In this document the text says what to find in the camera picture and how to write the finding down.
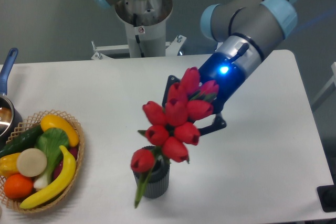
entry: tulip bouquet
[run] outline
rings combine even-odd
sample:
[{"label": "tulip bouquet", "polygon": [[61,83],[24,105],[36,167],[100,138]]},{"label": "tulip bouquet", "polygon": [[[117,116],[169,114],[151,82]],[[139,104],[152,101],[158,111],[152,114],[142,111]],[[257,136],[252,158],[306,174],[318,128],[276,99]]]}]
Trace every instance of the tulip bouquet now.
[{"label": "tulip bouquet", "polygon": [[135,196],[138,206],[150,180],[153,167],[159,158],[170,163],[189,163],[186,144],[197,145],[200,132],[194,122],[213,113],[212,102],[216,99],[219,86],[211,80],[200,83],[200,73],[196,67],[188,68],[180,80],[168,88],[166,104],[149,101],[142,109],[152,124],[147,130],[138,132],[155,147],[134,152],[131,169],[140,174]]}]

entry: yellow squash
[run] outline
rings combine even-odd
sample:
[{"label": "yellow squash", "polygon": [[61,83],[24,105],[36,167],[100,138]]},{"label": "yellow squash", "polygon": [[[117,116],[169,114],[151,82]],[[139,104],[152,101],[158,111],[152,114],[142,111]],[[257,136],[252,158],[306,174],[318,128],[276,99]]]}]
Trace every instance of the yellow squash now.
[{"label": "yellow squash", "polygon": [[59,195],[71,182],[76,171],[74,156],[63,146],[59,147],[63,153],[63,168],[59,176],[47,187],[32,194],[20,204],[22,209],[32,209]]},{"label": "yellow squash", "polygon": [[60,116],[48,114],[45,115],[41,120],[41,128],[45,132],[50,128],[59,128],[64,130],[69,138],[69,145],[75,147],[79,143],[78,135],[75,129],[68,123],[67,120],[61,118]]},{"label": "yellow squash", "polygon": [[10,175],[19,173],[16,161],[20,153],[14,153],[0,158],[0,176],[8,178]]}]

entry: artificial flower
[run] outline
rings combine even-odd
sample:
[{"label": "artificial flower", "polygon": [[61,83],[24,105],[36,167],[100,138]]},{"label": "artificial flower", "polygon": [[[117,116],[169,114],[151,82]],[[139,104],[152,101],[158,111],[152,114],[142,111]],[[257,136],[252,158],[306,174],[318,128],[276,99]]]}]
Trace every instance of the artificial flower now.
[{"label": "artificial flower", "polygon": [[188,120],[188,111],[183,102],[171,99],[165,107],[167,123],[171,126],[180,126]]},{"label": "artificial flower", "polygon": [[169,132],[162,125],[152,125],[146,130],[145,137],[151,144],[161,146],[168,139]]},{"label": "artificial flower", "polygon": [[142,106],[142,109],[151,124],[162,126],[165,126],[167,124],[167,119],[163,112],[163,109],[156,102],[149,101],[147,104]]},{"label": "artificial flower", "polygon": [[203,100],[193,100],[189,101],[187,104],[189,118],[193,121],[210,116],[213,110],[214,107],[212,104]]},{"label": "artificial flower", "polygon": [[139,149],[134,152],[131,168],[136,173],[148,172],[155,164],[153,153],[147,149]]},{"label": "artificial flower", "polygon": [[189,159],[188,150],[177,138],[170,136],[162,146],[162,153],[178,163]]},{"label": "artificial flower", "polygon": [[184,105],[188,103],[187,93],[184,87],[180,85],[179,82],[172,84],[169,88],[167,101],[170,101],[172,99],[181,101]]},{"label": "artificial flower", "polygon": [[219,85],[215,80],[207,81],[201,86],[201,94],[212,94],[215,93],[216,96],[218,95]]},{"label": "artificial flower", "polygon": [[200,135],[198,128],[190,122],[186,122],[174,130],[174,136],[186,144],[197,145]]},{"label": "artificial flower", "polygon": [[187,95],[193,94],[197,89],[200,88],[200,73],[196,67],[188,68],[181,79],[181,86],[184,87]]}]

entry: ribbed vase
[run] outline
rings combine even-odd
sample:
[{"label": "ribbed vase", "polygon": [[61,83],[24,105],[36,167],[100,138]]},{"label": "ribbed vase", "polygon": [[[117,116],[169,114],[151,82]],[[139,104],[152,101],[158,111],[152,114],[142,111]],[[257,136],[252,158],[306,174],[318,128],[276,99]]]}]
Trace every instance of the ribbed vase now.
[{"label": "ribbed vase", "polygon": [[[154,146],[146,146],[146,149],[154,148]],[[169,171],[170,164],[166,163],[163,159],[159,159],[156,161],[154,166],[152,176],[147,184],[146,191],[144,193],[144,197],[150,199],[156,199],[163,195],[169,185]],[[138,185],[140,174],[134,173],[135,182]]]}]

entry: fruit basket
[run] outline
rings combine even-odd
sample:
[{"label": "fruit basket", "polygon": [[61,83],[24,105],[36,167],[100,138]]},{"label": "fruit basket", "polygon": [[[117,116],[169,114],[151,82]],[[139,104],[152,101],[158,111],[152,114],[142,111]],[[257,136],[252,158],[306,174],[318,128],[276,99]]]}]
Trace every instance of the fruit basket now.
[{"label": "fruit basket", "polygon": [[23,200],[12,200],[9,199],[5,193],[4,193],[4,184],[6,182],[6,178],[3,176],[0,176],[0,201],[2,204],[4,204],[7,208],[12,209],[16,212],[20,212],[23,214],[33,214],[37,212],[42,212],[47,209],[52,208],[53,206],[60,203],[70,192],[72,187],[74,186],[74,183],[76,181],[76,178],[78,176],[78,172],[81,168],[81,164],[83,161],[83,155],[84,155],[84,149],[85,149],[85,141],[84,141],[84,135],[83,130],[80,125],[80,123],[70,114],[67,112],[61,112],[56,110],[51,111],[44,111],[44,112],[38,112],[35,113],[32,116],[29,116],[27,119],[23,120],[22,123],[19,123],[18,127],[15,128],[14,132],[11,133],[10,137],[8,138],[8,141],[6,144],[8,144],[13,138],[16,136],[19,136],[21,133],[25,132],[27,129],[32,128],[36,125],[38,125],[41,122],[41,119],[48,114],[53,114],[62,117],[65,119],[76,131],[78,138],[79,138],[79,145],[78,145],[78,156],[77,156],[77,163],[76,163],[76,170],[75,174],[70,182],[70,184],[65,188],[64,191],[62,191],[57,197],[53,198],[52,200],[46,202],[45,204],[39,205],[32,209],[21,209],[20,203]]}]

